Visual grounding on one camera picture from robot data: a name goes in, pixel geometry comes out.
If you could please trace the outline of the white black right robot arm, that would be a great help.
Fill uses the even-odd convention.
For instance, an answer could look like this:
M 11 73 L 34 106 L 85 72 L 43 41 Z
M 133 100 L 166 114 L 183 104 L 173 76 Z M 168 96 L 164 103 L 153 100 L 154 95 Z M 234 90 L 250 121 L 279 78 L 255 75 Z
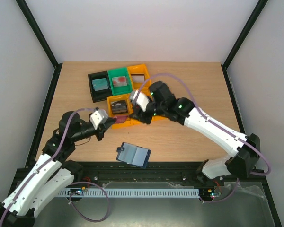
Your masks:
M 133 90 L 129 99 L 133 105 L 130 118 L 150 124 L 154 116 L 162 116 L 173 122 L 196 130 L 219 145 L 226 156 L 205 160 L 197 169 L 196 177 L 200 184 L 208 185 L 214 178 L 234 175 L 247 178 L 254 169 L 259 154 L 260 139 L 257 135 L 247 136 L 230 129 L 197 108 L 193 101 L 176 98 L 167 84 L 158 81 L 149 87 L 150 96 Z

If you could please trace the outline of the red VIP credit card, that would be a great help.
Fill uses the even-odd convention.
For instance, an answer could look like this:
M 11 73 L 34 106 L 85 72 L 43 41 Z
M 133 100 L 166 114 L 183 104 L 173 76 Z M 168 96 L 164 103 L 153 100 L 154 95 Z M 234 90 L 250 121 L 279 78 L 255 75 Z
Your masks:
M 114 116 L 115 124 L 122 124 L 127 121 L 128 115 L 118 115 Z

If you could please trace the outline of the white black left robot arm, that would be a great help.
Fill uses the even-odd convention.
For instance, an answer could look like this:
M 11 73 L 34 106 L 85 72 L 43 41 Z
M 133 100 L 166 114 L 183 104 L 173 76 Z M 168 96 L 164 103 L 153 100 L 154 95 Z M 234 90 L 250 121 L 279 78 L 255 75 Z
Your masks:
M 42 154 L 18 187 L 0 202 L 0 227 L 31 227 L 47 204 L 71 185 L 80 184 L 83 167 L 68 157 L 77 141 L 95 136 L 102 140 L 116 122 L 103 109 L 89 109 L 89 120 L 79 111 L 63 114 Z

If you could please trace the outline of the blue card holder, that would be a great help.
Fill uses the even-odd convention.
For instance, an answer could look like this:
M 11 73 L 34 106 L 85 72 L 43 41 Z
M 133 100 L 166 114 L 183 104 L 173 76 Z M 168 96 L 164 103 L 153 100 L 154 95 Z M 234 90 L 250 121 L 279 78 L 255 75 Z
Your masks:
M 150 149 L 126 142 L 123 142 L 121 146 L 116 149 L 116 152 L 117 161 L 143 169 L 147 167 L 151 155 Z

